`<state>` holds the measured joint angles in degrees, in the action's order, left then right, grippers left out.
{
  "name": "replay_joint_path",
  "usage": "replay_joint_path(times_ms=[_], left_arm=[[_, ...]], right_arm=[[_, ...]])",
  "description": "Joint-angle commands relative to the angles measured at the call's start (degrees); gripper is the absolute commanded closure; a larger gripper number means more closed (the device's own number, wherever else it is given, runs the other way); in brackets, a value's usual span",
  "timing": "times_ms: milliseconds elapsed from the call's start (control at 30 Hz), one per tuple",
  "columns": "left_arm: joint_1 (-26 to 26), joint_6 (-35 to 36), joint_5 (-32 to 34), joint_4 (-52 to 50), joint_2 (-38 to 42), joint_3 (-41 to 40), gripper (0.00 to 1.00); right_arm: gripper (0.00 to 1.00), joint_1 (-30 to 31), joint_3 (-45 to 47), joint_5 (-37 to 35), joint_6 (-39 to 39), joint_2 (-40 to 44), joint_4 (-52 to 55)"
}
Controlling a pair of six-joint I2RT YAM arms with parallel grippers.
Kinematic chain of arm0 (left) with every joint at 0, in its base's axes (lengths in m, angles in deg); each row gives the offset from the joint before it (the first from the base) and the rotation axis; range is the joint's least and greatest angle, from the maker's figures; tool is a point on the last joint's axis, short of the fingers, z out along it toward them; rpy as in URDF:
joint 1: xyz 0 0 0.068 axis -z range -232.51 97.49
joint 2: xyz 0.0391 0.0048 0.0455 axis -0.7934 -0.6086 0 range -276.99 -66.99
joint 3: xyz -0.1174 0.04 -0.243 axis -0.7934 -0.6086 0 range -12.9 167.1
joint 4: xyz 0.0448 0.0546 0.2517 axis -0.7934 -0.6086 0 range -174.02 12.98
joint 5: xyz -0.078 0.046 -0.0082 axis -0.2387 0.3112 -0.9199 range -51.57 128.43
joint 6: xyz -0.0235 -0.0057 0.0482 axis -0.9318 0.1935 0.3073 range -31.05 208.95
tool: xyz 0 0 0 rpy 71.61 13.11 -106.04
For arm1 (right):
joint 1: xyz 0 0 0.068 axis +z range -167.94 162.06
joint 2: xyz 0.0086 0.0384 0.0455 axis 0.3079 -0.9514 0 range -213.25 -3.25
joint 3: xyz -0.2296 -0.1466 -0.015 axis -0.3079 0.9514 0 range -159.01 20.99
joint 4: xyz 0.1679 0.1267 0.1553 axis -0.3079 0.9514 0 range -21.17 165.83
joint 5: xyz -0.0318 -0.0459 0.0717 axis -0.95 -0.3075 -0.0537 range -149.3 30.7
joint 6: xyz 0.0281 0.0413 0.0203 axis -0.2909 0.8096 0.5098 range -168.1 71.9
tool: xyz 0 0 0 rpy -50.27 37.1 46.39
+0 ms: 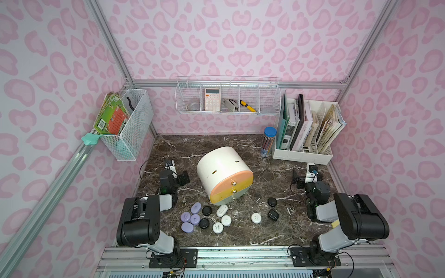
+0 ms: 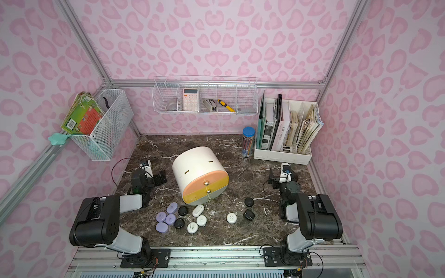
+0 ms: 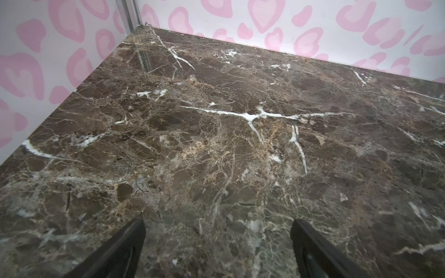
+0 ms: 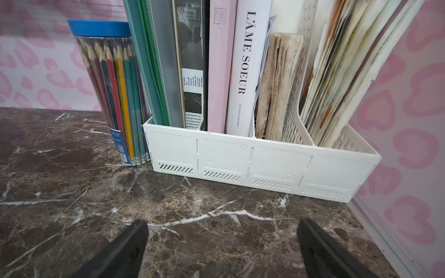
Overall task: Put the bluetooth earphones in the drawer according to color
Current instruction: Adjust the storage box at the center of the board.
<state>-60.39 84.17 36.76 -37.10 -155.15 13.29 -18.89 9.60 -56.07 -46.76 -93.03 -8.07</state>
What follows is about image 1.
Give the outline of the black earphone case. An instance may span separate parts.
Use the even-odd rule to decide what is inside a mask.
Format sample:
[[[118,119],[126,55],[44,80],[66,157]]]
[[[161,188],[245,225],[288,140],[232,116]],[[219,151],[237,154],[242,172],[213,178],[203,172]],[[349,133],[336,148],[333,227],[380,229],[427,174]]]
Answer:
[[[209,215],[211,215],[212,214],[212,208],[210,207],[210,206],[204,206],[203,208],[202,208],[202,214],[204,215],[204,216],[209,216]]]
[[[271,220],[278,221],[280,215],[279,215],[279,213],[278,213],[276,210],[271,209],[271,210],[269,210],[269,212],[268,212],[268,217],[269,217]]]
[[[268,198],[267,203],[270,207],[276,207],[278,201],[275,198]]]
[[[207,229],[210,226],[210,222],[207,218],[203,218],[199,221],[199,227],[201,229]]]

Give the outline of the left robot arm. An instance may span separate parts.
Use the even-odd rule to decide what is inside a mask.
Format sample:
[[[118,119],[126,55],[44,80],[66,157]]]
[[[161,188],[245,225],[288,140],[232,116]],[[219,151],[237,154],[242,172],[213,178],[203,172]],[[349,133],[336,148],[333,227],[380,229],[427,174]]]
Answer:
[[[178,188],[190,182],[187,171],[178,174],[173,160],[165,162],[159,174],[160,187],[155,195],[127,198],[117,228],[119,246],[146,247],[156,256],[179,256],[176,239],[161,229],[161,212],[175,207]]]

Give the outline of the yellow drawer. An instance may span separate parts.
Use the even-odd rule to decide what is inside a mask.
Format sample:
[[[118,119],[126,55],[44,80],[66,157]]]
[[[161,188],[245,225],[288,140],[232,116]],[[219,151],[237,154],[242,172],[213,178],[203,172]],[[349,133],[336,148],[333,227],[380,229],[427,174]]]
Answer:
[[[210,194],[209,197],[210,202],[215,205],[215,203],[222,200],[223,198],[228,197],[232,193],[240,192],[245,188],[251,188],[251,185],[237,184],[233,186],[232,184],[229,184],[229,185],[216,186]]]

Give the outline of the white round drawer cabinet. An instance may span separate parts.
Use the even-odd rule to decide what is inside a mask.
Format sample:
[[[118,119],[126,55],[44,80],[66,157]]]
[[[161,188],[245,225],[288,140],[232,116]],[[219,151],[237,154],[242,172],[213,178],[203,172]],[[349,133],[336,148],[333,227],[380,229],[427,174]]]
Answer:
[[[198,177],[208,197],[223,179],[245,170],[251,171],[232,147],[221,147],[209,152],[197,165]]]

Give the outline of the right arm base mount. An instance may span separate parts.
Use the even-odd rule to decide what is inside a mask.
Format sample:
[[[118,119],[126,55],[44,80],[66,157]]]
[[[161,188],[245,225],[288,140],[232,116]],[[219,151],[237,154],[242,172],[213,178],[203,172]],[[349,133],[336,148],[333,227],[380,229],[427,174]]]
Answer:
[[[309,247],[291,246],[287,249],[295,267],[336,267],[341,266],[338,254],[316,251]]]

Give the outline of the orange top drawer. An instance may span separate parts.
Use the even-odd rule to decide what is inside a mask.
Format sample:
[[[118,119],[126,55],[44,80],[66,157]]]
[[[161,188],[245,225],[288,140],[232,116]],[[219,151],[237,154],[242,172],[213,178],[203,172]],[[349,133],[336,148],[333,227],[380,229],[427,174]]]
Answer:
[[[237,184],[252,185],[252,183],[253,183],[253,172],[245,170],[223,179],[216,186],[229,185],[229,184],[232,184],[233,186]]]

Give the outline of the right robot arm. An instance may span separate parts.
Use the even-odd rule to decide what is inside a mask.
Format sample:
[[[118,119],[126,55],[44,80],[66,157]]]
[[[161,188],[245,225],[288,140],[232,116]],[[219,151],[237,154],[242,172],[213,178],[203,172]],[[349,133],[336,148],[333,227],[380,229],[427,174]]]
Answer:
[[[291,184],[304,190],[307,216],[311,221],[328,224],[338,221],[329,232],[311,240],[307,252],[312,263],[334,262],[335,256],[346,247],[389,236],[389,224],[369,196],[334,193],[330,200],[330,185],[323,181],[317,165],[307,164],[303,176],[294,169]]]

